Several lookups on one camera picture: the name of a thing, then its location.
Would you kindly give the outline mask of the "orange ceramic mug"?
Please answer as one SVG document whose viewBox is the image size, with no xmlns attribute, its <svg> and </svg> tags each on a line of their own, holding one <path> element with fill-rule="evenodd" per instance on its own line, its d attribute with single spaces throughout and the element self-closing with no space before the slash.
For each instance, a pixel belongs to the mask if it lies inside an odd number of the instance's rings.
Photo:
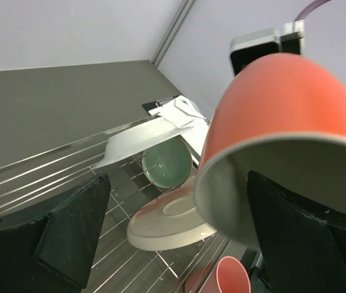
<svg viewBox="0 0 346 293">
<path fill-rule="evenodd" d="M 346 87 L 297 54 L 247 65 L 212 118 L 193 196 L 210 226 L 259 249 L 247 197 L 250 171 L 346 214 Z"/>
</svg>

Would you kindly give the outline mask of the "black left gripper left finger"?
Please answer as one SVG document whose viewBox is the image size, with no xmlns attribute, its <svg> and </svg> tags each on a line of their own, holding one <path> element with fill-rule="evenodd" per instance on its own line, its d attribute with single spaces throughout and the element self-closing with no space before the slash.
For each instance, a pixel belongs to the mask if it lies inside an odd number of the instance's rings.
<svg viewBox="0 0 346 293">
<path fill-rule="evenodd" d="M 99 174 L 0 217 L 0 292 L 86 288 L 109 194 L 109 176 Z"/>
</svg>

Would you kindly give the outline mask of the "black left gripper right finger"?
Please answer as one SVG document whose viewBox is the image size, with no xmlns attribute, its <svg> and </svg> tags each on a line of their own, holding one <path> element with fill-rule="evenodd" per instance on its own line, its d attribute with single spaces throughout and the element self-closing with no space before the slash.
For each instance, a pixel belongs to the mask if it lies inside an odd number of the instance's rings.
<svg viewBox="0 0 346 293">
<path fill-rule="evenodd" d="M 254 171 L 247 195 L 272 292 L 346 292 L 346 214 Z"/>
</svg>

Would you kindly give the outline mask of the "steel wire dish rack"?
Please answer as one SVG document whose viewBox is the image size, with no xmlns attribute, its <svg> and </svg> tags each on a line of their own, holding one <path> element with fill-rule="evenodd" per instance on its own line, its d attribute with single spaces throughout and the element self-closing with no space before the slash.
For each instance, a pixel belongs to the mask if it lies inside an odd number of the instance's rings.
<svg viewBox="0 0 346 293">
<path fill-rule="evenodd" d="M 131 245 L 130 219 L 164 190 L 143 153 L 96 168 L 117 132 L 0 167 L 0 292 L 200 292 L 224 256 L 258 268 L 259 253 L 218 234 L 171 250 Z"/>
</svg>

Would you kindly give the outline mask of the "pink and cream floral plate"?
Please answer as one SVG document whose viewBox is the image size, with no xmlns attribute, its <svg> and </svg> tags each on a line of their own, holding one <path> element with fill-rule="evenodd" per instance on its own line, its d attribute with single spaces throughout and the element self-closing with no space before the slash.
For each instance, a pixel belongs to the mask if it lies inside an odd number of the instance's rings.
<svg viewBox="0 0 346 293">
<path fill-rule="evenodd" d="M 212 236 L 216 230 L 199 215 L 194 199 L 195 177 L 158 196 L 136 212 L 127 227 L 131 245 L 145 251 L 181 248 Z"/>
</svg>

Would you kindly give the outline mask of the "pink plastic cup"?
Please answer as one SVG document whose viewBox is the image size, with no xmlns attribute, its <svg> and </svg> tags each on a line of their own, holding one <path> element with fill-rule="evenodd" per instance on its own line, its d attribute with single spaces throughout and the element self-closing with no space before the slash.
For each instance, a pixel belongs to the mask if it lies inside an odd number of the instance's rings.
<svg viewBox="0 0 346 293">
<path fill-rule="evenodd" d="M 208 275 L 214 264 L 215 262 L 212 262 L 191 273 L 184 283 L 184 291 L 196 292 L 202 281 L 209 277 L 200 292 L 251 292 L 250 279 L 239 260 L 232 256 L 225 256 L 219 260 L 212 273 Z"/>
</svg>

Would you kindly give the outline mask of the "mint green ceramic bowl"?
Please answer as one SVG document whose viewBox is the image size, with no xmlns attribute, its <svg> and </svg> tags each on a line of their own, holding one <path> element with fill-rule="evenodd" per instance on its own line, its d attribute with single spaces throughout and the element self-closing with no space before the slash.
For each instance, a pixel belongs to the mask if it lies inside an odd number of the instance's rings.
<svg viewBox="0 0 346 293">
<path fill-rule="evenodd" d="M 183 184 L 192 170 L 192 155 L 186 144 L 173 138 L 143 152 L 141 165 L 155 186 L 171 189 Z"/>
</svg>

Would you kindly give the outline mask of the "white ceramic plate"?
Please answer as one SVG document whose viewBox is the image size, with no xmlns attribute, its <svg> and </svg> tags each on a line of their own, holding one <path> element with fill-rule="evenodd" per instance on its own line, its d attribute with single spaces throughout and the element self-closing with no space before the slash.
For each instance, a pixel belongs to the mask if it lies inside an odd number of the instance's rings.
<svg viewBox="0 0 346 293">
<path fill-rule="evenodd" d="M 164 117 L 133 126 L 107 139 L 104 157 L 93 169 L 105 167 L 181 135 L 193 126 L 178 127 Z"/>
</svg>

